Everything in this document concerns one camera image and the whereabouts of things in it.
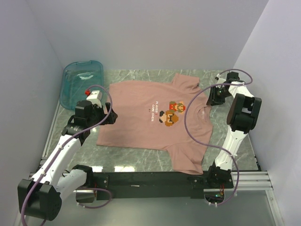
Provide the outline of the pink printed t shirt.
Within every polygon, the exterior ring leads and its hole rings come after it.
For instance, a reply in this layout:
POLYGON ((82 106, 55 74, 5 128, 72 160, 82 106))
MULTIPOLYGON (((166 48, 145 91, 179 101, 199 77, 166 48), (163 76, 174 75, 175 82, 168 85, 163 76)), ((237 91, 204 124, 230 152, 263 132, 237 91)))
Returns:
POLYGON ((175 171, 200 175, 213 125, 198 77, 175 74, 171 82, 122 81, 109 86, 112 125, 100 127, 97 145, 163 150, 175 171))

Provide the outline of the teal plastic bin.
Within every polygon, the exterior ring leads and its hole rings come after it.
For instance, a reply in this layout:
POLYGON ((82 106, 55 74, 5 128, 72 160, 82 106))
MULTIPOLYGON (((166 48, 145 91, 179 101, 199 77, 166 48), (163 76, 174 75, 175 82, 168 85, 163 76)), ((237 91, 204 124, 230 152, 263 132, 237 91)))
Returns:
POLYGON ((103 65, 95 60, 74 62, 63 71, 59 101, 63 108, 74 110, 78 101, 85 100, 91 85, 103 86, 103 65))

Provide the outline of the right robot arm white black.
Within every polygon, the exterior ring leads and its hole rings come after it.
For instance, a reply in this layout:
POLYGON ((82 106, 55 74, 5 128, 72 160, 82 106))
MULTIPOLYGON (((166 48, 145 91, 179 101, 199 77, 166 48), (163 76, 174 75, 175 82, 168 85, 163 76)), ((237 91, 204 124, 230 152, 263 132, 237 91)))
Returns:
POLYGON ((217 74, 217 84, 210 88, 207 101, 209 106, 222 105, 227 97, 233 97, 226 120, 228 130, 222 150, 209 167, 206 177, 207 184, 212 188, 232 181, 233 158, 249 131, 255 128, 262 104, 262 99, 247 89, 246 83, 239 77, 239 72, 247 74, 241 69, 228 70, 225 79, 220 73, 217 74))

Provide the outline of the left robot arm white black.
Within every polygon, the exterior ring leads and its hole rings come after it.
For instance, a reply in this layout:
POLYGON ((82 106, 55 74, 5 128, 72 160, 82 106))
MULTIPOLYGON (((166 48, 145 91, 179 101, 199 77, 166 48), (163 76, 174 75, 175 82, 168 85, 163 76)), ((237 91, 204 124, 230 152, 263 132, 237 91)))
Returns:
POLYGON ((106 113, 97 98, 79 101, 75 114, 64 127, 58 144, 46 162, 30 179, 19 182, 17 195, 22 225, 26 225, 26 216, 42 219, 43 222, 54 220, 63 201, 75 190, 102 191, 108 194, 106 203, 112 201, 109 190, 96 186, 91 167, 76 165, 67 176, 62 176, 91 129, 115 123, 118 116, 112 108, 112 102, 107 102, 105 108, 106 113))

